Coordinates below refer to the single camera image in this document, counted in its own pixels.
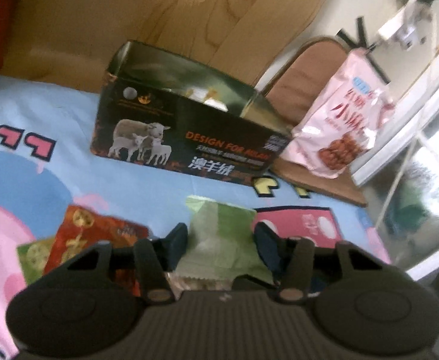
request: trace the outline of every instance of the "white cable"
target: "white cable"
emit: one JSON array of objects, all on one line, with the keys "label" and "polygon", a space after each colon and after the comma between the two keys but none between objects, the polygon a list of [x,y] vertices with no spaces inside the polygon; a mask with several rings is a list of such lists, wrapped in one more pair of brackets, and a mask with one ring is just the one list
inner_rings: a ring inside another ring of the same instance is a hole
[{"label": "white cable", "polygon": [[432,89],[433,89],[432,72],[434,67],[434,61],[436,60],[436,48],[438,43],[438,24],[436,21],[436,14],[432,10],[430,10],[430,14],[431,14],[431,61],[428,68],[428,83],[426,87],[426,94],[429,98],[426,101],[426,103],[423,105],[422,109],[419,111],[418,123],[414,131],[414,136],[411,139],[411,143],[408,147],[403,163],[399,168],[398,174],[396,175],[393,184],[389,188],[389,192],[388,195],[386,196],[386,200],[384,201],[378,219],[376,220],[376,225],[375,225],[376,229],[378,229],[379,225],[381,225],[384,219],[384,215],[386,214],[386,210],[388,209],[389,203],[391,203],[391,200],[393,199],[393,195],[396,192],[396,188],[398,187],[398,184],[401,178],[403,177],[403,174],[406,171],[407,166],[410,164],[411,157],[413,156],[413,152],[416,147],[416,143],[418,141],[418,132],[421,132],[423,128],[424,111],[426,109],[426,105],[428,104],[432,96]]}]

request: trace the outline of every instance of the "red snack package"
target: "red snack package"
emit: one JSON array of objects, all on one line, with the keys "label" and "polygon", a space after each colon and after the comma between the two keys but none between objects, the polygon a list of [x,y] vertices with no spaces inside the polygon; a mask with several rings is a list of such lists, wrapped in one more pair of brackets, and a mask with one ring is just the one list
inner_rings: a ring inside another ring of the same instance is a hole
[{"label": "red snack package", "polygon": [[[83,207],[70,205],[51,248],[43,274],[79,254],[100,240],[110,241],[115,248],[131,246],[149,235],[147,227],[112,216],[101,216]],[[133,271],[116,271],[115,282],[139,295]]]},{"label": "red snack package", "polygon": [[387,87],[365,57],[350,52],[329,80],[281,157],[329,179],[338,177],[374,146],[378,130],[394,111]]}]

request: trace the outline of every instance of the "white wall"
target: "white wall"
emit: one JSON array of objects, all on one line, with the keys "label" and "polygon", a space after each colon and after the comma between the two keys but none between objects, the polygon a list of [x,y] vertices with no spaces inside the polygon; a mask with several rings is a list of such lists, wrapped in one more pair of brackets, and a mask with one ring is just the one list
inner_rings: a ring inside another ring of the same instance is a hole
[{"label": "white wall", "polygon": [[[356,18],[364,16],[368,40],[372,42],[376,38],[377,30],[393,17],[399,8],[396,0],[327,0],[314,22],[278,56],[256,88],[261,90],[311,37],[334,36],[344,28],[355,39]],[[439,1],[434,2],[433,9],[437,15],[439,42]],[[428,66],[431,56],[431,24],[423,22],[420,29],[428,38],[424,45],[409,51],[403,51],[398,44],[382,46],[373,53],[376,62],[391,79],[390,91],[396,100],[401,98]]]}]

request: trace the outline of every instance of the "open box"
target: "open box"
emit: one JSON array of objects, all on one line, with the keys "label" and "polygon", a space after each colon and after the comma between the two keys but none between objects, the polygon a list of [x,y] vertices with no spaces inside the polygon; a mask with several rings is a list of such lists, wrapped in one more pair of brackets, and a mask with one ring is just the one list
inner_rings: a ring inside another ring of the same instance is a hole
[{"label": "open box", "polygon": [[91,151],[250,184],[289,142],[281,118],[251,86],[130,40],[107,68]]}]

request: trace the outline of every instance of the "adult sheep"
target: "adult sheep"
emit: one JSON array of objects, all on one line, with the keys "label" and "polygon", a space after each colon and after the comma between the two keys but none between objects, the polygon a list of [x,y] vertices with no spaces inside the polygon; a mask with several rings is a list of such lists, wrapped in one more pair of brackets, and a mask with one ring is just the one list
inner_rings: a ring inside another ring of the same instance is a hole
[{"label": "adult sheep", "polygon": [[163,138],[164,130],[171,127],[163,126],[161,123],[143,123],[136,120],[123,119],[118,122],[113,132],[113,140],[117,137],[134,139],[133,134],[140,137]]}]

